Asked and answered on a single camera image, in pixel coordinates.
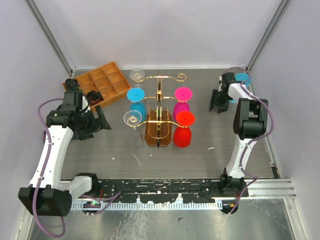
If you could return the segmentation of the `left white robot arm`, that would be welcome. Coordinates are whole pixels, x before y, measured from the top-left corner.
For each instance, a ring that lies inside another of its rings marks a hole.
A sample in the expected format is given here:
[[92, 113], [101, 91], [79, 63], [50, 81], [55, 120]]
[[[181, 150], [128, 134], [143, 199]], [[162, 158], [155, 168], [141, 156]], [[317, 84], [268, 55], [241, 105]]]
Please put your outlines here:
[[73, 200], [86, 195], [95, 198], [100, 183], [95, 173], [79, 173], [68, 183], [61, 182], [62, 167], [71, 140], [87, 140], [101, 130], [110, 130], [101, 106], [90, 107], [84, 94], [67, 91], [57, 109], [42, 118], [45, 142], [37, 169], [18, 198], [33, 216], [65, 217]]

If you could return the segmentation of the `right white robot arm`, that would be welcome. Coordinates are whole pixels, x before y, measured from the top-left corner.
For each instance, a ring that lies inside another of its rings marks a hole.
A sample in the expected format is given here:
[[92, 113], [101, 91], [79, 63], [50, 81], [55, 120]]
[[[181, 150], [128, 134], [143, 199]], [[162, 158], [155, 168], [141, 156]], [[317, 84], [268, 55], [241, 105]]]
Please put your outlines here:
[[219, 179], [220, 193], [231, 197], [245, 188], [245, 170], [251, 151], [267, 130], [269, 103], [253, 96], [245, 84], [236, 80], [233, 72], [222, 74], [218, 82], [219, 88], [212, 90], [209, 110], [224, 113], [229, 109], [231, 100], [237, 104], [233, 120], [235, 144], [230, 161]]

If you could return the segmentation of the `light blue plastic wine glass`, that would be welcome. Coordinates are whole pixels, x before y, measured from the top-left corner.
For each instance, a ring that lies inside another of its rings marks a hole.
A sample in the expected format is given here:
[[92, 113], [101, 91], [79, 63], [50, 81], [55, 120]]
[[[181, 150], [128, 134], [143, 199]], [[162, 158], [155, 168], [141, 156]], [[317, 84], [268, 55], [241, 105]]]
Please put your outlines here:
[[232, 83], [228, 88], [228, 96], [231, 98], [229, 102], [238, 103], [240, 98], [248, 98], [249, 94], [244, 91], [244, 88], [249, 91], [251, 82], [252, 79], [247, 73], [237, 73], [235, 83]]

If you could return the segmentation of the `magenta plastic wine glass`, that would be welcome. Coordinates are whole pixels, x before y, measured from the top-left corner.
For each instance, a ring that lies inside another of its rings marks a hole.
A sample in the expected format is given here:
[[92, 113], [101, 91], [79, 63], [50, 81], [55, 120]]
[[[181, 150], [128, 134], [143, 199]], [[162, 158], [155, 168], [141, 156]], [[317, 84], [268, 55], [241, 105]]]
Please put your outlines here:
[[193, 97], [193, 92], [188, 87], [179, 87], [175, 90], [174, 96], [177, 99], [177, 103], [173, 108], [173, 118], [176, 120], [178, 113], [183, 111], [190, 111], [188, 101]]

